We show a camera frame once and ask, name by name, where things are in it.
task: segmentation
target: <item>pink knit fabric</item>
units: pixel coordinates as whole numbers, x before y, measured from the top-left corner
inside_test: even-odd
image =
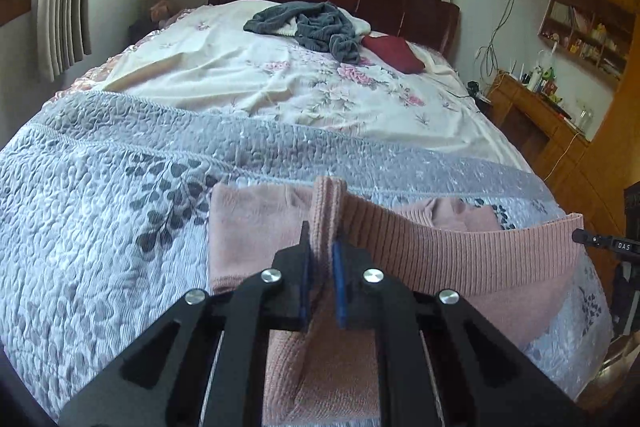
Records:
[[[231,289],[271,266],[277,250],[298,242],[305,219],[316,258],[317,307],[306,334],[271,334],[263,417],[270,425],[379,415],[373,335],[341,331],[335,324],[330,247],[338,229],[352,245],[369,250],[373,265],[412,290],[456,289],[523,346],[559,312],[580,252],[571,233],[582,227],[582,216],[574,214],[532,229],[501,231],[490,207],[470,208],[447,198],[391,211],[326,177],[317,178],[313,190],[217,185],[209,214],[213,291]]]

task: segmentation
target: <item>pillow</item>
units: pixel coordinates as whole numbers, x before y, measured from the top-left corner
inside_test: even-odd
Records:
[[[412,74],[424,71],[424,63],[414,55],[402,37],[367,35],[362,39],[362,45],[401,73]]]

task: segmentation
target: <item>light blue quilted blanket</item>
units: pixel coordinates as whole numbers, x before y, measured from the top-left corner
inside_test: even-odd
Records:
[[[505,228],[562,216],[532,174],[304,126],[83,92],[47,105],[0,152],[0,340],[56,419],[66,401],[184,292],[207,287],[216,183],[344,178],[385,206],[492,204]],[[526,353],[570,396],[593,375],[610,317],[584,256]]]

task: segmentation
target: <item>cable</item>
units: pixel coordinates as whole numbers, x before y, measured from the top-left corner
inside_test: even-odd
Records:
[[[578,137],[578,133],[574,134],[573,139],[571,140],[571,143],[569,144],[569,147],[566,148],[566,151],[564,151],[564,153],[562,153],[562,156],[560,156],[558,158],[558,161],[556,162],[556,164],[554,165],[554,168],[551,169],[551,172],[549,172],[549,174],[546,176],[546,178],[543,180],[543,182],[546,182],[550,177],[551,174],[554,173],[554,171],[556,170],[556,168],[558,167],[558,165],[560,165],[560,160],[562,160],[562,158],[564,158],[566,156],[566,154],[569,152],[569,149],[571,149],[571,146],[574,144],[574,140]]]
[[[498,32],[504,27],[504,25],[509,21],[511,17],[511,13],[513,12],[513,6],[516,0],[508,0],[506,6],[504,7],[504,11],[502,12],[502,16],[500,17],[500,22],[496,26],[494,32],[491,35],[491,39],[486,46],[482,46],[478,49],[478,55],[474,60],[474,68],[476,67],[476,62],[478,58],[482,55],[482,59],[480,61],[480,80],[484,80],[486,78],[491,78],[495,71],[498,70],[498,57],[495,53],[495,37]]]

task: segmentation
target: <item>wooden shelf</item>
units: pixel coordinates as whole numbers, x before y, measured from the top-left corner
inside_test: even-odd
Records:
[[[556,44],[555,41],[551,39],[547,39],[545,36],[539,35],[539,37],[540,37],[540,40],[542,40],[550,48],[552,48],[554,44]],[[585,70],[587,73],[590,73],[593,76],[596,76],[599,80],[603,81],[611,89],[613,90],[618,89],[619,80],[615,76],[612,76],[611,74],[606,73],[605,71],[602,71],[600,68],[598,68],[594,64],[591,64],[591,62],[589,62],[588,60],[585,60],[584,58],[580,58],[579,54],[570,52],[567,48],[561,46],[560,44],[558,44],[558,47],[556,48],[556,53],[559,53],[563,57],[568,58],[571,62],[573,62],[574,64],[576,64],[577,66]]]
[[[596,48],[601,48],[603,46],[602,42],[599,42],[590,35],[581,32],[578,28],[571,28],[568,24],[564,24],[563,22],[555,19],[546,19],[544,25],[558,29],[558,34],[561,36],[577,36],[582,42],[586,42]]]
[[[616,62],[617,64],[626,67],[626,58],[606,46],[602,49],[602,55],[606,55],[606,57],[612,62]]]

